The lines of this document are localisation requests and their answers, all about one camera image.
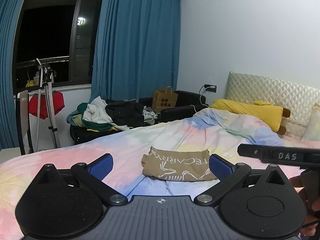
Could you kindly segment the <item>tan khaki shirt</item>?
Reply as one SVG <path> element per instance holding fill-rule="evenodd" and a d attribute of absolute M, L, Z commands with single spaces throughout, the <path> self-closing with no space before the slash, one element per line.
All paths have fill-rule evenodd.
<path fill-rule="evenodd" d="M 209 169 L 208 150 L 176 152 L 150 148 L 142 157 L 142 174 L 168 181 L 208 181 L 216 179 Z"/>

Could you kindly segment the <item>pile of clothes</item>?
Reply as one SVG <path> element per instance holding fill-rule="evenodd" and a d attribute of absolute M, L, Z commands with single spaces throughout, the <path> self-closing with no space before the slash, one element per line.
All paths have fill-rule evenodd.
<path fill-rule="evenodd" d="M 79 104 L 67 117 L 71 127 L 93 132 L 127 131 L 155 124 L 158 115 L 141 102 L 133 100 L 104 100 L 100 96 L 90 103 Z"/>

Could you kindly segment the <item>yellow plush pillow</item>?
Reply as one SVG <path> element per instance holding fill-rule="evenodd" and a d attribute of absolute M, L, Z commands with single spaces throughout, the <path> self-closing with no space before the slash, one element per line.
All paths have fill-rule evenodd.
<path fill-rule="evenodd" d="M 227 110 L 235 114 L 255 116 L 278 135 L 285 135 L 286 127 L 281 122 L 283 118 L 289 118 L 291 115 L 289 109 L 263 101 L 253 101 L 253 104 L 247 104 L 227 99 L 217 99 L 211 104 L 210 108 Z"/>

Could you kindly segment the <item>quilted cream headboard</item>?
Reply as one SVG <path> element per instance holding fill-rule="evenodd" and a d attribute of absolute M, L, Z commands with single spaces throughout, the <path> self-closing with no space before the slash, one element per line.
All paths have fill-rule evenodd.
<path fill-rule="evenodd" d="M 319 89 L 270 77 L 230 72 L 225 98 L 242 103 L 264 101 L 291 111 L 283 118 L 286 135 L 302 138 L 306 132 L 312 108 L 319 103 Z"/>

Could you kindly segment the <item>red cloth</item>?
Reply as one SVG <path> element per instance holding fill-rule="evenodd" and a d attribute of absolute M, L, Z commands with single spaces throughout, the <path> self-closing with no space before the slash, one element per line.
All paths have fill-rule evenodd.
<path fill-rule="evenodd" d="M 57 115 L 64 107 L 64 97 L 61 92 L 53 91 L 53 106 L 54 106 L 54 114 Z M 35 117 L 37 117 L 37 109 L 38 109 L 38 95 L 34 94 L 29 100 L 29 113 Z M 45 120 L 48 118 L 46 97 L 44 94 L 41 94 L 40 100 L 40 119 Z"/>

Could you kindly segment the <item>black sofa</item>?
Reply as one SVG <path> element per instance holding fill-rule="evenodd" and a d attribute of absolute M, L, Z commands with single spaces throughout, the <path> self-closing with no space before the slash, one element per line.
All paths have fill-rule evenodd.
<path fill-rule="evenodd" d="M 175 108 L 168 108 L 159 112 L 158 118 L 155 119 L 155 124 L 190 118 L 196 112 L 208 107 L 204 95 L 182 90 L 177 90 L 175 93 L 178 94 Z M 77 111 L 74 111 L 67 117 L 67 122 L 70 124 L 69 133 L 75 145 L 121 132 L 119 129 L 114 128 L 92 131 L 85 127 L 76 126 L 72 120 L 76 113 Z"/>

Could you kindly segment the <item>white stool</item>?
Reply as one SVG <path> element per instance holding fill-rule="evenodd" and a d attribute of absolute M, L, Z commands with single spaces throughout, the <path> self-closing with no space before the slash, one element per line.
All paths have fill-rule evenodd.
<path fill-rule="evenodd" d="M 20 156 L 21 151 L 19 147 L 2 149 L 0 151 L 0 164 Z"/>

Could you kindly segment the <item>black silver chair back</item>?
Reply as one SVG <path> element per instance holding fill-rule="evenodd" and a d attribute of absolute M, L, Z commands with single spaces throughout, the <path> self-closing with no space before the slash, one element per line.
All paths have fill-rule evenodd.
<path fill-rule="evenodd" d="M 29 94 L 27 90 L 16 95 L 16 126 L 21 155 L 33 153 L 29 120 Z"/>

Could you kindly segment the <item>brown paper bag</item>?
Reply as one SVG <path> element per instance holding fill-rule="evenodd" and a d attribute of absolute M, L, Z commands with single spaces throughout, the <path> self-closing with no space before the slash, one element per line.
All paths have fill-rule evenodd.
<path fill-rule="evenodd" d="M 176 106 L 178 94 L 168 86 L 166 89 L 157 89 L 153 91 L 152 109 L 160 112 L 164 109 L 174 108 Z"/>

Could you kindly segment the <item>garment steamer stand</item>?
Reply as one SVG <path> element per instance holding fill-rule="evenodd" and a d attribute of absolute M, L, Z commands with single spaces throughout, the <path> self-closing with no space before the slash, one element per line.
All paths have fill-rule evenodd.
<path fill-rule="evenodd" d="M 58 129 L 55 120 L 54 113 L 54 100 L 52 83 L 54 81 L 54 72 L 47 63 L 41 63 L 40 59 L 35 60 L 35 64 L 39 70 L 39 88 L 37 92 L 37 122 L 36 122 L 36 146 L 35 151 L 39 150 L 39 138 L 40 138 L 40 113 L 41 113 L 41 92 L 44 90 L 44 98 L 46 103 L 46 111 L 49 119 L 48 129 L 52 136 L 52 142 L 54 148 L 60 148 L 60 138 L 58 135 Z"/>

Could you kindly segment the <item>right blue curtain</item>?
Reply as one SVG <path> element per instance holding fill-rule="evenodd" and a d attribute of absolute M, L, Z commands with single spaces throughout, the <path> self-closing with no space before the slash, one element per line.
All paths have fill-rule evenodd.
<path fill-rule="evenodd" d="M 177 86 L 181 0 L 103 0 L 91 98 L 138 100 Z"/>

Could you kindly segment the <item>blue curtain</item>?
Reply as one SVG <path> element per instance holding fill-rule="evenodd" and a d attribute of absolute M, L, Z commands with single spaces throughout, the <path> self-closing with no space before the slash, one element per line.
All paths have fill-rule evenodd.
<path fill-rule="evenodd" d="M 18 146 L 12 85 L 12 57 L 23 1 L 1 0 L 1 149 Z"/>
<path fill-rule="evenodd" d="M 177 86 L 181 0 L 103 0 L 91 98 L 138 100 Z"/>

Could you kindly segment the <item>left blue curtain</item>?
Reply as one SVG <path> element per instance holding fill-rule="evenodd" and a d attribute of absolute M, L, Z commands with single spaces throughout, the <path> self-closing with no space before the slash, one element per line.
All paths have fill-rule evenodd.
<path fill-rule="evenodd" d="M 1 149 L 18 146 L 12 85 L 12 57 L 23 1 L 1 0 Z"/>

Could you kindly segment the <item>wall power outlet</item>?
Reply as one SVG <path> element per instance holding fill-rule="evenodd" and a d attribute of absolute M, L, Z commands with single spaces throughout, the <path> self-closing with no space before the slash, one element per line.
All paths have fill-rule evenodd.
<path fill-rule="evenodd" d="M 216 86 L 216 85 L 205 84 L 205 85 L 204 85 L 204 89 L 205 89 L 206 91 L 209 91 L 209 92 L 212 92 L 212 93 L 216 93 L 217 86 Z"/>

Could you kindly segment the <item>window frame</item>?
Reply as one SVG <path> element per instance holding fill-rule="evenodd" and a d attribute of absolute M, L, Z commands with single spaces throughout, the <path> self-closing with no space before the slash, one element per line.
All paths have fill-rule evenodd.
<path fill-rule="evenodd" d="M 35 61 L 53 70 L 54 85 L 92 81 L 102 0 L 25 0 L 14 45 L 12 86 L 21 91 L 38 74 Z"/>

